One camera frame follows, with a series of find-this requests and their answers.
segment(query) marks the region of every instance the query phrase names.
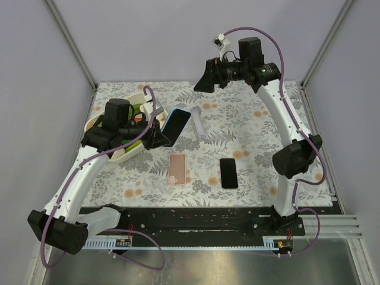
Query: table surface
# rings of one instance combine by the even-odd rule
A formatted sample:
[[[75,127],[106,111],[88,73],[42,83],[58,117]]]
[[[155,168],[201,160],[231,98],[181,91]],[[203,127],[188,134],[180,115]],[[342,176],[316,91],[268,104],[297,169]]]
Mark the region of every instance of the table surface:
[[[263,102],[244,82],[232,82],[212,94],[192,91],[190,82],[101,83],[91,117],[104,110],[111,98],[125,98],[149,84],[164,108],[201,111],[207,139],[197,142],[191,120],[172,148],[144,150],[121,164],[107,164],[96,178],[83,206],[108,203],[124,207],[262,207],[278,195],[278,176],[271,158],[282,148],[274,121]],[[285,82],[290,100],[308,126],[295,81]],[[184,186],[169,186],[167,170],[171,153],[185,153]],[[239,188],[221,188],[219,160],[236,160]],[[305,175],[316,181],[322,167],[315,161]],[[327,184],[302,185],[300,206],[332,205]]]

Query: white bracket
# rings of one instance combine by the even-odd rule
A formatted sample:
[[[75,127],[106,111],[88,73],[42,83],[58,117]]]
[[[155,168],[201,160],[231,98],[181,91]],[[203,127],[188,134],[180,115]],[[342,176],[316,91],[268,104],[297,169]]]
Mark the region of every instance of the white bracket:
[[[224,34],[219,34],[214,38],[213,42],[219,49],[219,57],[222,61],[224,54],[230,50],[231,42],[227,40]]]

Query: phone case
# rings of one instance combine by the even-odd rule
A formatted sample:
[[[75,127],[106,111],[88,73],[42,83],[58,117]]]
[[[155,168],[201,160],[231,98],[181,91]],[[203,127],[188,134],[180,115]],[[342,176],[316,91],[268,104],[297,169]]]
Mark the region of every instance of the phone case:
[[[182,186],[186,184],[186,155],[172,153],[169,156],[169,185]]]
[[[181,111],[184,111],[184,112],[188,112],[191,114],[191,112],[187,111],[187,110],[184,110],[184,109],[181,109],[181,108],[178,108],[178,107],[174,107],[168,114],[168,116],[166,117],[166,121],[164,123],[164,125],[161,127],[161,130],[163,131],[165,129],[165,126],[166,126],[166,122],[169,121],[170,119],[170,116],[174,113],[175,110],[181,110]]]

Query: cable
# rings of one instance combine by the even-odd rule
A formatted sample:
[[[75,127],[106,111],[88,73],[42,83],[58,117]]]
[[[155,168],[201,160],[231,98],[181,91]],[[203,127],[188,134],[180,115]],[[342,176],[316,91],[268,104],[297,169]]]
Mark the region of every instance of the cable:
[[[123,233],[135,233],[137,235],[140,235],[140,236],[144,236],[145,238],[147,238],[148,240],[150,240],[155,246],[156,248],[160,251],[161,255],[162,255],[162,266],[161,267],[152,267],[152,266],[149,266],[149,265],[146,265],[146,264],[143,264],[137,260],[134,260],[130,257],[127,257],[127,256],[122,256],[122,255],[118,255],[118,254],[115,254],[116,257],[119,257],[119,258],[122,258],[122,259],[125,259],[125,260],[128,260],[128,261],[132,261],[133,263],[137,264],[137,265],[140,265],[146,269],[149,269],[149,270],[156,270],[156,271],[161,271],[165,268],[165,265],[166,265],[166,258],[165,258],[165,254],[162,250],[162,248],[157,244],[157,242],[152,239],[149,235],[143,233],[143,232],[138,232],[136,230],[122,230],[122,229],[109,229],[109,230],[105,230],[105,232],[123,232]]]
[[[43,228],[43,231],[42,231],[42,237],[41,237],[41,247],[40,247],[40,254],[41,254],[41,262],[42,262],[42,265],[46,268],[46,269],[51,269],[53,268],[54,266],[56,266],[58,263],[61,262],[62,258],[65,256],[66,252],[64,252],[60,257],[59,259],[52,265],[48,264],[48,262],[46,261],[46,257],[45,257],[45,241],[46,241],[46,234],[48,233],[48,228],[50,226],[50,223],[52,222],[53,220],[53,217],[59,207],[59,204],[61,203],[62,201],[62,198],[63,196],[65,195],[66,193],[66,190],[68,189],[70,183],[72,182],[72,180],[74,179],[75,175],[79,172],[79,170],[88,162],[90,162],[91,160],[97,158],[97,157],[100,157],[100,156],[104,156],[104,155],[107,155],[109,153],[112,153],[116,150],[121,150],[122,148],[126,148],[126,147],[129,147],[130,145],[133,145],[135,142],[137,142],[138,140],[140,140],[149,130],[149,128],[152,126],[153,124],[153,121],[154,121],[154,118],[156,117],[156,97],[154,96],[154,92],[152,90],[152,88],[148,85],[145,85],[144,86],[144,94],[147,95],[147,90],[150,92],[151,96],[152,96],[152,101],[153,101],[153,111],[152,111],[152,116],[148,122],[148,125],[146,126],[146,128],[142,131],[142,133],[140,135],[138,135],[136,138],[134,138],[133,140],[129,141],[127,144],[125,145],[121,145],[119,147],[115,147],[111,150],[107,150],[107,151],[102,151],[101,153],[97,153],[85,160],[83,160],[79,166],[74,169],[74,171],[71,173],[71,175],[69,176],[69,178],[67,179],[64,187],[62,188],[62,191],[61,193],[59,194],[58,198],[57,198],[57,201],[56,201],[56,205],[53,207],[53,210],[51,211],[49,217],[47,218],[47,221],[46,221],[46,224],[45,224],[45,227]]]
[[[279,89],[280,89],[280,96],[281,96],[281,99],[282,101],[284,102],[284,105],[285,105],[285,108],[286,110],[288,111],[289,113],[289,116],[291,117],[294,125],[296,126],[297,130],[299,131],[299,133],[305,138],[305,140],[308,142],[308,144],[312,147],[313,151],[316,153],[316,156],[318,156],[319,158],[319,161],[321,162],[322,164],[322,169],[323,169],[323,175],[322,175],[322,178],[320,181],[317,181],[317,182],[312,182],[312,181],[307,181],[307,180],[304,180],[304,179],[296,179],[295,180],[295,183],[294,183],[294,189],[293,189],[293,195],[292,195],[292,205],[294,207],[294,209],[298,212],[298,213],[302,213],[302,212],[305,212],[305,211],[309,211],[311,212],[312,214],[315,215],[316,217],[316,221],[318,223],[318,229],[316,231],[316,235],[315,235],[315,239],[312,241],[312,243],[305,249],[303,249],[302,251],[300,252],[297,252],[295,254],[292,254],[292,255],[299,255],[299,254],[302,254],[308,250],[311,249],[311,247],[314,246],[315,242],[318,240],[318,237],[319,237],[319,233],[321,231],[321,221],[319,219],[319,216],[317,214],[316,211],[314,211],[313,209],[311,208],[303,208],[303,209],[298,209],[296,207],[296,195],[297,195],[297,189],[298,189],[298,184],[299,182],[303,182],[305,184],[309,184],[309,185],[320,185],[322,184],[325,180],[326,180],[326,172],[327,172],[327,168],[326,168],[326,164],[324,162],[324,159],[322,158],[322,155],[321,153],[319,152],[319,150],[317,149],[317,147],[314,145],[314,143],[310,140],[310,138],[302,131],[300,125],[298,124],[285,96],[284,96],[284,90],[283,90],[283,84],[284,84],[284,70],[285,70],[285,67],[284,67],[284,57],[283,57],[283,54],[282,54],[282,51],[280,49],[280,46],[278,45],[278,43],[266,32],[258,29],[258,28],[253,28],[253,27],[240,27],[240,28],[234,28],[232,30],[229,30],[227,32],[224,33],[224,36],[227,36],[228,34],[230,33],[233,33],[234,31],[241,31],[241,30],[251,30],[251,31],[256,31],[260,34],[263,34],[265,37],[267,37],[268,39],[270,39],[275,48],[277,49],[277,52],[278,52],[278,55],[280,57],[280,62],[281,62],[281,76],[280,76],[280,86],[279,86]]]

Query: gray wall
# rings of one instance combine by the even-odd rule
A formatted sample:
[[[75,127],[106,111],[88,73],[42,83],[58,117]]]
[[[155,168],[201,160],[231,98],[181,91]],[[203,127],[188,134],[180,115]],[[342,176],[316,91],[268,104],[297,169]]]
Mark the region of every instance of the gray wall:
[[[219,54],[213,37],[240,26],[278,40],[286,78],[301,80],[345,0],[55,2],[97,81],[164,81],[199,79],[206,59]],[[229,38],[237,43],[252,35]],[[263,51],[279,62],[268,40]]]
[[[380,277],[380,2],[357,1],[306,89],[349,213]]]
[[[0,276],[23,284],[37,239],[27,224],[69,169],[91,88],[41,0],[0,11]]]

